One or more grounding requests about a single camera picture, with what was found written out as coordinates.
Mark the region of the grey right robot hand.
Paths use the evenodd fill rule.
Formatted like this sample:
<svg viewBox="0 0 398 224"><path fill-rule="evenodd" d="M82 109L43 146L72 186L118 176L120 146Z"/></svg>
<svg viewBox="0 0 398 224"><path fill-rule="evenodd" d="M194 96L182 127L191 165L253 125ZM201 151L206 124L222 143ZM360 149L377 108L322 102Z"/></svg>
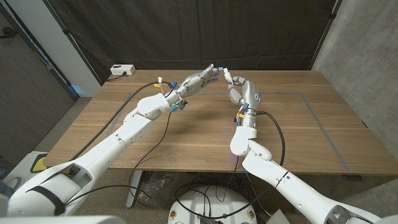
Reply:
<svg viewBox="0 0 398 224"><path fill-rule="evenodd" d="M256 126L255 113L261 104L260 90L252 81L243 77L233 77L227 84L231 101L241 105L235 121L240 126L254 128Z"/></svg>

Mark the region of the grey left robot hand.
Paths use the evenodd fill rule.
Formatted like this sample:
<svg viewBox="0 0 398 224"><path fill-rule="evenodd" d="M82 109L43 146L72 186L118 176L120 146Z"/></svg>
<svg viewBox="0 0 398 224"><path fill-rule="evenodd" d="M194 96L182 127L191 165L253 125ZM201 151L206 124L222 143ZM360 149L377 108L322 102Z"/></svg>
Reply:
<svg viewBox="0 0 398 224"><path fill-rule="evenodd" d="M178 103L186 97L196 95L202 88L218 81L218 75L223 71L223 67L215 67L213 64L207 66L203 71L187 76L176 86L171 94L166 97L169 105Z"/></svg>

